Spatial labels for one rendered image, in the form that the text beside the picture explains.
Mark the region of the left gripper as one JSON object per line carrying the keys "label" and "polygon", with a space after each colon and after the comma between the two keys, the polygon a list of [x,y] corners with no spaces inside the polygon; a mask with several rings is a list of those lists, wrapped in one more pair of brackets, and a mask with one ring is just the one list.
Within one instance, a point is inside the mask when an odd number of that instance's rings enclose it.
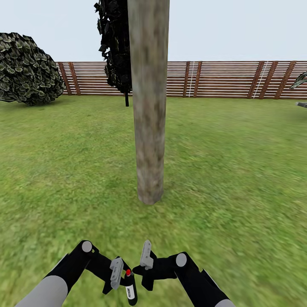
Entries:
{"label": "left gripper", "polygon": [[[96,275],[97,277],[99,277],[99,278],[101,278],[102,280],[105,281],[104,289],[103,289],[104,294],[108,294],[113,289],[111,287],[111,275],[113,273],[113,271],[110,269],[111,262],[112,261],[109,260],[107,257],[104,257],[104,261],[103,261],[102,265],[96,271],[96,273],[94,273],[94,275]],[[125,262],[123,262],[123,263],[124,263],[123,270],[128,270],[128,269],[131,270],[131,268]],[[120,285],[128,286],[128,285],[130,285],[130,283],[128,281],[126,281],[123,277],[121,277]]]}

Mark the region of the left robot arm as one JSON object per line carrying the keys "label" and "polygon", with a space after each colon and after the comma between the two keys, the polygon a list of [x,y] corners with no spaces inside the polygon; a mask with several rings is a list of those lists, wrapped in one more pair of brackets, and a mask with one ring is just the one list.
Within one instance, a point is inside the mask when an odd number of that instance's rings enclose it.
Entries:
{"label": "left robot arm", "polygon": [[122,271],[131,268],[121,257],[109,260],[90,241],[82,240],[14,307],[61,307],[85,269],[105,281],[104,294],[117,290],[119,285],[130,285]]}

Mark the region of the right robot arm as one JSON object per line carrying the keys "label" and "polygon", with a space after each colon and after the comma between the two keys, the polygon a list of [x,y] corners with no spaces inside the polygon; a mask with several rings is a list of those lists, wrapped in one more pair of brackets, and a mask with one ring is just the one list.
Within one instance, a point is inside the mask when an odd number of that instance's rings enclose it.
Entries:
{"label": "right robot arm", "polygon": [[199,271],[186,252],[157,258],[151,246],[150,240],[144,242],[140,264],[132,271],[142,275],[143,287],[152,291],[154,280],[178,278],[195,307],[236,307],[205,269]]}

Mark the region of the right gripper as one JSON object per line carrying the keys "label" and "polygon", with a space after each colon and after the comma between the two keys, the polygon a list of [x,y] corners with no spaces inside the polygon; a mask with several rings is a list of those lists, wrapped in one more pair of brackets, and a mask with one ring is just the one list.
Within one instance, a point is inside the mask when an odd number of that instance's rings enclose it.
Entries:
{"label": "right gripper", "polygon": [[167,278],[163,276],[161,270],[161,263],[164,258],[157,258],[153,251],[151,251],[150,257],[153,258],[153,268],[145,270],[145,266],[138,265],[137,267],[134,267],[132,273],[142,275],[142,286],[149,291],[152,291],[154,280]]}

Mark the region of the pesticide atomizer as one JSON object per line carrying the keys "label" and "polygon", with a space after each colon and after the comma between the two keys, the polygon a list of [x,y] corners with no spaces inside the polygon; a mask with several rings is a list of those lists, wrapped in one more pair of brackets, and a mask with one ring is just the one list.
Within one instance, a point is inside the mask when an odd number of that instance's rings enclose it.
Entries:
{"label": "pesticide atomizer", "polygon": [[134,274],[132,274],[130,269],[126,270],[124,279],[130,283],[130,285],[126,286],[129,305],[134,306],[137,303],[138,296]]}

